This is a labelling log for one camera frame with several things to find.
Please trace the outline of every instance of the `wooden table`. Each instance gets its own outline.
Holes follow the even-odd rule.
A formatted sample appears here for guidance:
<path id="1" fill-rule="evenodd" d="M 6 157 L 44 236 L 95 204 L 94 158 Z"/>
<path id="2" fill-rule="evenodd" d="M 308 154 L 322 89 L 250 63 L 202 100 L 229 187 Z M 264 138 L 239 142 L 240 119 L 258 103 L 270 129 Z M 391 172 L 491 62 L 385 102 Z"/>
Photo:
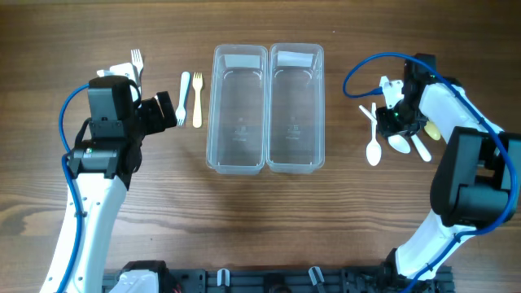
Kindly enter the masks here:
<path id="1" fill-rule="evenodd" d="M 177 104 L 183 71 L 202 72 L 204 126 L 147 137 L 143 163 L 114 225 L 107 269 L 130 260 L 170 268 L 339 268 L 377 265 L 430 209 L 431 179 L 444 142 L 421 137 L 434 156 L 401 155 L 379 139 L 366 162 L 370 127 L 341 85 L 382 51 L 435 54 L 492 121 L 521 133 L 521 18 L 514 1 L 182 2 L 0 7 L 0 292 L 35 292 L 61 228 L 66 186 L 58 114 L 98 69 L 145 55 L 143 94 L 168 90 Z M 212 57 L 217 45 L 308 42 L 326 56 L 326 163 L 312 175 L 222 176 L 205 162 Z M 363 68 L 352 92 L 403 61 Z M 189 115 L 194 94 L 190 92 Z M 89 115 L 86 94 L 65 117 L 70 141 Z M 465 243 L 447 262 L 458 292 L 521 289 L 521 216 Z"/>

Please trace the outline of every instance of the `clear plastic bin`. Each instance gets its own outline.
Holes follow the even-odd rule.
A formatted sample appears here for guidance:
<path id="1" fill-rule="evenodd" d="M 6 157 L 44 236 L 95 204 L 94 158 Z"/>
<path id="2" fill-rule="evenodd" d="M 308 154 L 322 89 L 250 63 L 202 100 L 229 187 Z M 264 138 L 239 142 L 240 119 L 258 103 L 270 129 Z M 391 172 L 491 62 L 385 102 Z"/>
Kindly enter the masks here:
<path id="1" fill-rule="evenodd" d="M 269 54 L 266 162 L 274 172 L 311 173 L 324 165 L 324 50 L 281 43 Z"/>
<path id="2" fill-rule="evenodd" d="M 254 175 L 264 167 L 267 72 L 263 46 L 215 49 L 206 160 L 219 173 Z"/>

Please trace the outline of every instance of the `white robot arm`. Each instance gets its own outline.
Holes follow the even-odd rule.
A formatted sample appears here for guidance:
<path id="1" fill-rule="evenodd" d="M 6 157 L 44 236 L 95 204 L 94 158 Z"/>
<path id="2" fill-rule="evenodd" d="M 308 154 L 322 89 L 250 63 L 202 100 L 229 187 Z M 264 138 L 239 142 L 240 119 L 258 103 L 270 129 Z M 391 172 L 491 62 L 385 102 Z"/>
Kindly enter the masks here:
<path id="1" fill-rule="evenodd" d="M 177 125 L 167 92 L 142 101 L 136 83 L 117 75 L 95 78 L 88 88 L 91 117 L 83 124 L 74 148 L 63 161 L 66 177 L 72 184 L 70 188 L 75 192 L 69 189 L 65 218 L 41 293 L 102 290 L 112 228 L 125 201 L 132 173 L 141 165 L 142 140 L 146 135 Z M 82 140 L 87 126 L 92 138 Z M 129 281 L 122 282 L 114 292 L 146 292 L 140 289 L 142 284 L 160 285 L 158 272 L 145 269 L 121 276 L 122 280 L 125 278 Z M 150 286 L 151 292 L 157 292 L 154 286 Z"/>
<path id="2" fill-rule="evenodd" d="M 423 58 L 436 68 L 434 56 L 417 55 L 417 58 Z M 448 143 L 431 186 L 433 209 L 413 237 L 390 254 L 396 274 L 408 279 L 423 281 L 434 278 L 441 264 L 473 237 L 476 230 L 491 225 L 501 215 L 507 207 L 510 189 L 515 188 L 510 186 L 509 169 L 504 160 L 498 159 L 499 150 L 486 134 L 488 130 L 482 121 L 494 133 L 502 133 L 503 129 L 486 119 L 468 100 L 458 82 L 451 81 L 451 86 L 468 105 L 416 63 L 405 63 L 404 81 L 389 81 L 386 77 L 380 81 L 387 104 L 377 111 L 379 125 L 383 125 L 379 132 L 383 136 L 396 133 L 412 136 L 429 120 Z M 482 121 L 471 113 L 468 106 Z M 502 133 L 499 137 L 504 145 L 509 146 L 509 155 L 515 156 L 519 136 Z M 520 158 L 515 159 L 519 168 Z M 494 170 L 493 177 L 476 176 L 479 164 Z M 515 202 L 514 209 L 507 211 L 506 221 L 515 211 L 517 199 Z M 464 236 L 454 242 L 455 235 L 460 233 Z"/>
<path id="3" fill-rule="evenodd" d="M 106 179 L 103 173 L 82 173 L 73 181 L 84 211 L 84 229 L 76 265 L 65 288 L 67 293 L 100 292 L 103 270 L 107 258 L 112 227 L 127 189 L 123 181 L 115 176 Z M 65 218 L 59 233 L 55 254 L 47 273 L 41 293 L 56 292 L 74 245 L 76 233 L 76 209 L 69 190 Z"/>

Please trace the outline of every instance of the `white plastic utensil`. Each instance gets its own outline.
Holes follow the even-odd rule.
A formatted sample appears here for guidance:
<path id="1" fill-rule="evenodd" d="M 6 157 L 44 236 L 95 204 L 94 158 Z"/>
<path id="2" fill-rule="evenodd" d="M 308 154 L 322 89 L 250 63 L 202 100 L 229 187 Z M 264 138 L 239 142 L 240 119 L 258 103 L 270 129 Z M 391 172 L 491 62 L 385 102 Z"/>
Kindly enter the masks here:
<path id="1" fill-rule="evenodd" d="M 369 164 L 371 166 L 376 166 L 380 162 L 380 159 L 382 158 L 382 147 L 376 141 L 376 123 L 377 122 L 376 122 L 376 119 L 374 118 L 374 115 L 376 114 L 376 103 L 373 103 L 371 112 L 372 112 L 371 116 L 373 117 L 373 119 L 371 119 L 371 133 L 373 135 L 373 138 L 367 145 L 366 156 L 367 156 L 367 160 L 369 161 Z"/>
<path id="2" fill-rule="evenodd" d="M 387 138 L 389 145 L 402 154 L 410 153 L 410 145 L 407 140 L 399 134 L 392 135 Z"/>
<path id="3" fill-rule="evenodd" d="M 418 150 L 418 153 L 422 157 L 422 159 L 426 162 L 430 162 L 432 160 L 431 153 L 427 150 L 427 148 L 423 145 L 422 141 L 420 141 L 420 138 L 418 135 L 413 135 L 410 137 L 413 140 L 413 144 Z"/>
<path id="4" fill-rule="evenodd" d="M 130 86 L 130 92 L 132 93 L 132 100 L 135 102 L 139 99 L 139 96 L 142 93 L 141 81 L 139 81 L 138 71 L 136 70 L 136 67 L 134 65 L 132 65 L 131 63 L 117 64 L 117 65 L 111 66 L 108 69 L 108 71 L 111 72 L 112 75 L 128 77 L 130 80 L 134 81 L 136 83 L 136 85 L 138 86 L 139 93 L 133 86 Z"/>
<path id="5" fill-rule="evenodd" d="M 371 119 L 371 123 L 378 123 L 376 118 L 374 118 L 373 114 L 371 114 L 371 112 L 369 112 L 364 106 L 360 105 L 358 107 L 362 112 L 364 112 L 364 114 L 366 114 L 367 118 Z"/>
<path id="6" fill-rule="evenodd" d="M 188 85 L 190 84 L 190 73 L 183 72 L 181 75 L 181 87 L 179 88 L 179 106 L 177 106 L 176 117 L 177 126 L 185 124 L 186 119 L 186 96 L 188 95 Z"/>
<path id="7" fill-rule="evenodd" d="M 132 55 L 132 65 L 136 67 L 138 70 L 138 78 L 136 79 L 136 84 L 138 85 L 139 93 L 142 94 L 141 91 L 141 74 L 143 72 L 143 58 L 141 56 L 141 51 L 139 49 L 134 49 L 130 51 Z"/>

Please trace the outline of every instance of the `blue cable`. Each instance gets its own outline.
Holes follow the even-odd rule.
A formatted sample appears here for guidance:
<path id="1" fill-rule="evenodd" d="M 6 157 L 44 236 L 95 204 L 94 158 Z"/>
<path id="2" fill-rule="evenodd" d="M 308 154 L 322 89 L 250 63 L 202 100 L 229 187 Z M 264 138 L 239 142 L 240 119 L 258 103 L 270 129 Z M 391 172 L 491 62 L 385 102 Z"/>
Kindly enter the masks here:
<path id="1" fill-rule="evenodd" d="M 351 72 L 346 76 L 344 80 L 344 86 L 343 91 L 346 96 L 349 98 L 361 98 L 369 95 L 375 95 L 375 94 L 382 94 L 383 90 L 381 87 L 371 90 L 370 92 L 367 92 L 365 94 L 348 94 L 346 91 L 346 85 L 348 83 L 349 78 L 353 75 L 353 73 L 358 70 L 360 67 L 362 67 L 364 64 L 370 62 L 371 60 L 382 58 L 382 57 L 397 57 L 406 59 L 409 61 L 412 61 L 416 64 L 419 64 L 423 66 L 426 70 L 428 70 L 432 75 L 434 75 L 441 83 L 443 83 L 449 90 L 453 92 L 453 94 L 456 96 L 460 102 L 469 110 L 469 112 L 478 120 L 478 122 L 488 131 L 490 134 L 492 140 L 494 143 L 496 143 L 497 149 L 501 153 L 501 156 L 503 157 L 503 160 L 505 161 L 505 164 L 510 172 L 510 193 L 508 200 L 506 202 L 505 209 L 501 213 L 501 215 L 489 226 L 480 229 L 480 230 L 474 230 L 474 231 L 466 231 L 466 232 L 460 232 L 456 235 L 454 235 L 453 240 L 449 243 L 449 245 L 441 252 L 441 254 L 435 258 L 430 264 L 427 264 L 425 268 L 420 270 L 413 278 L 413 280 L 410 282 L 410 284 L 403 290 L 401 293 L 409 292 L 416 282 L 419 280 L 419 278 L 426 273 L 429 268 L 436 266 L 438 263 L 441 262 L 441 260 L 444 259 L 447 254 L 449 254 L 450 250 L 456 245 L 456 243 L 459 243 L 461 238 L 463 236 L 473 236 L 473 235 L 483 235 L 486 233 L 490 233 L 494 231 L 499 225 L 501 225 L 505 219 L 508 217 L 508 214 L 510 210 L 512 209 L 515 199 L 518 197 L 516 190 L 518 189 L 518 174 L 516 173 L 514 163 L 512 162 L 512 159 L 508 156 L 508 152 L 506 151 L 505 147 L 501 143 L 501 140 L 497 136 L 496 132 L 493 130 L 493 128 L 487 123 L 487 121 L 461 96 L 458 90 L 456 90 L 446 79 L 444 79 L 436 70 L 431 68 L 428 64 L 424 63 L 422 60 L 416 59 L 412 56 L 401 54 L 401 53 L 394 53 L 394 52 L 385 52 L 385 53 L 379 53 L 372 55 L 368 57 L 367 59 L 361 61 L 355 68 L 351 70 Z"/>
<path id="2" fill-rule="evenodd" d="M 75 89 L 65 100 L 63 103 L 62 109 L 59 112 L 59 118 L 58 118 L 58 130 L 59 130 L 59 136 L 62 138 L 63 147 L 65 148 L 65 151 L 69 153 L 71 151 L 71 148 L 68 147 L 67 139 L 65 138 L 65 133 L 63 133 L 63 115 L 65 115 L 65 109 L 67 109 L 68 104 L 71 102 L 72 98 L 74 96 L 81 92 L 82 90 L 89 87 L 89 84 L 82 85 L 79 88 Z"/>
<path id="3" fill-rule="evenodd" d="M 62 138 L 63 147 L 67 151 L 67 154 L 62 156 L 62 169 L 63 174 L 65 174 L 65 179 L 67 180 L 67 184 L 69 189 L 71 190 L 72 201 L 74 202 L 74 207 L 76 208 L 76 236 L 74 237 L 74 246 L 72 247 L 71 258 L 68 261 L 67 268 L 65 269 L 65 273 L 63 274 L 62 281 L 59 283 L 59 287 L 57 293 L 63 293 L 65 291 L 65 287 L 67 286 L 68 280 L 71 277 L 72 268 L 74 268 L 74 264 L 76 263 L 76 258 L 78 255 L 78 251 L 80 250 L 80 242 L 81 242 L 81 229 L 83 228 L 83 211 L 81 210 L 80 199 L 76 193 L 76 189 L 72 184 L 72 176 L 67 166 L 67 155 L 71 151 L 70 147 L 67 144 L 67 140 L 65 139 L 65 134 L 63 134 L 63 114 L 65 114 L 65 109 L 67 109 L 67 105 L 71 102 L 74 96 L 81 92 L 82 90 L 89 87 L 89 84 L 82 85 L 81 87 L 74 90 L 71 95 L 65 100 L 63 103 L 62 110 L 59 113 L 59 136 Z"/>

